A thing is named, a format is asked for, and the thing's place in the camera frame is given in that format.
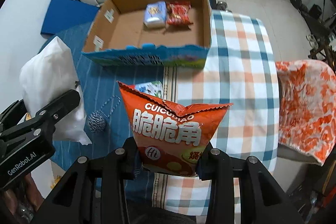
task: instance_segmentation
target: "tiled floor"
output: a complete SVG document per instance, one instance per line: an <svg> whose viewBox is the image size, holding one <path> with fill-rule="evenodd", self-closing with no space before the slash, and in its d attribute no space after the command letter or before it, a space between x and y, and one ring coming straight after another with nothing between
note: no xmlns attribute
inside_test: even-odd
<svg viewBox="0 0 336 224"><path fill-rule="evenodd" d="M225 1L233 13L260 19L268 32L276 61L307 59L311 47L306 35L310 31L303 17L289 0L216 1ZM286 191L292 183L300 183L305 170L305 164L278 158L273 175Z"/></svg>

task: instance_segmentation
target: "orange patterned cloth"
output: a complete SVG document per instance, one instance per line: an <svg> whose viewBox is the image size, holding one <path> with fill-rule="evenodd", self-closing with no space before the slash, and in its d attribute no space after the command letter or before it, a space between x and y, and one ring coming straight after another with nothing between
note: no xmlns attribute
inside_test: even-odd
<svg viewBox="0 0 336 224"><path fill-rule="evenodd" d="M336 141L336 76L318 60L276 67L282 84L278 142L323 165Z"/></svg>

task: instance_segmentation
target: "checkered fabric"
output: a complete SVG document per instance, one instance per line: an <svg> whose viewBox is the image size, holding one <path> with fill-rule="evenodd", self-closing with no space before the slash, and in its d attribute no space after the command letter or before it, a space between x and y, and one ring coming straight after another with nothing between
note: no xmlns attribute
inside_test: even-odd
<svg viewBox="0 0 336 224"><path fill-rule="evenodd" d="M214 10L212 44L203 70L166 68L164 96L182 105L233 103L211 140L229 156L256 156L274 171L278 147L279 90L272 48L263 23ZM235 185L235 221L240 194ZM206 215L210 181L157 174L153 205Z"/></svg>

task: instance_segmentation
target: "cardboard box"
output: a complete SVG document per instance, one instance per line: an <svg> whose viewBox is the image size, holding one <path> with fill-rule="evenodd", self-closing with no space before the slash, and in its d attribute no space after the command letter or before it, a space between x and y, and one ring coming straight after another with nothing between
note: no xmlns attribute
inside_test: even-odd
<svg viewBox="0 0 336 224"><path fill-rule="evenodd" d="M176 0L106 0L82 53L103 65L164 65L203 68L211 42L209 0L190 0L188 26L147 29L147 4Z"/></svg>

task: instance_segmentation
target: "orange chip bag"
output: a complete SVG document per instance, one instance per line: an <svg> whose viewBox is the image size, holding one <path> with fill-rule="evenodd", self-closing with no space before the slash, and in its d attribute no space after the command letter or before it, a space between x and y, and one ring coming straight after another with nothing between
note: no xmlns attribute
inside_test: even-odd
<svg viewBox="0 0 336 224"><path fill-rule="evenodd" d="M143 167L195 176L199 157L232 104L184 107L118 83Z"/></svg>
<svg viewBox="0 0 336 224"><path fill-rule="evenodd" d="M192 24L188 17L190 1L174 1L167 3L167 24L168 25L188 25Z"/></svg>

